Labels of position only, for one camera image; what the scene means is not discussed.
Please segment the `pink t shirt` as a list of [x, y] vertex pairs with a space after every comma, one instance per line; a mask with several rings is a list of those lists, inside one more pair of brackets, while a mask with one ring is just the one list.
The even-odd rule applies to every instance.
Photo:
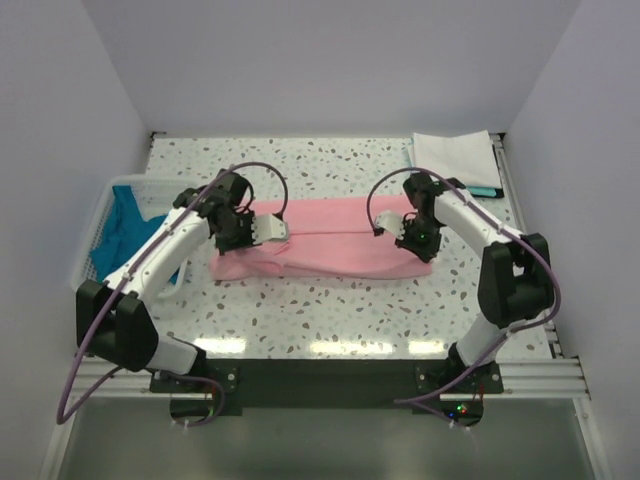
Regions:
[[285, 212], [286, 242], [216, 254], [209, 272], [216, 281], [251, 277], [347, 277], [399, 280], [428, 276], [432, 266], [373, 235], [364, 197], [291, 200]]

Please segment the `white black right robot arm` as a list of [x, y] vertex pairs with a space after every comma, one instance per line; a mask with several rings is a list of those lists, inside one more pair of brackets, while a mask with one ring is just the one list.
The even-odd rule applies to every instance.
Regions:
[[440, 388], [466, 393], [480, 382], [479, 366], [493, 361], [507, 335], [555, 302], [548, 243], [540, 234], [525, 235], [502, 226], [453, 178], [442, 182], [413, 173], [403, 189], [415, 214], [402, 220], [397, 247], [429, 262], [440, 250], [441, 229], [448, 227], [480, 257], [480, 312], [449, 348], [438, 377]]

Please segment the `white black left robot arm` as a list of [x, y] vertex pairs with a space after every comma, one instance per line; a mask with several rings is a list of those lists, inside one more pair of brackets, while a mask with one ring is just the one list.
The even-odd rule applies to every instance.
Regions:
[[150, 237], [119, 267], [78, 286], [74, 363], [91, 354], [118, 369], [171, 376], [185, 392], [200, 390], [212, 376], [205, 351], [161, 335], [149, 307], [208, 240], [223, 251], [257, 245], [260, 217], [250, 208], [254, 198], [253, 185], [231, 170], [180, 192]]

